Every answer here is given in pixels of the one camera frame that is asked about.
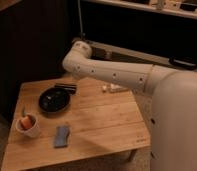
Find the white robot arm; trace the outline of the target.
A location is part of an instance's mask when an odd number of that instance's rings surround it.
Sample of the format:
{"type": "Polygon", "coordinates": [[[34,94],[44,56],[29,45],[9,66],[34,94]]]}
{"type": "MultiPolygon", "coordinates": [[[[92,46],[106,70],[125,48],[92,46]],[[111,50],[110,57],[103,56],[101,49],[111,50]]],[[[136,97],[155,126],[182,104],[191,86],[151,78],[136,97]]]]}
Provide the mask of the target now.
{"type": "Polygon", "coordinates": [[[152,98],[151,171],[197,171],[197,72],[153,64],[93,60],[92,48],[73,44],[62,66],[138,90],[152,98]]]}

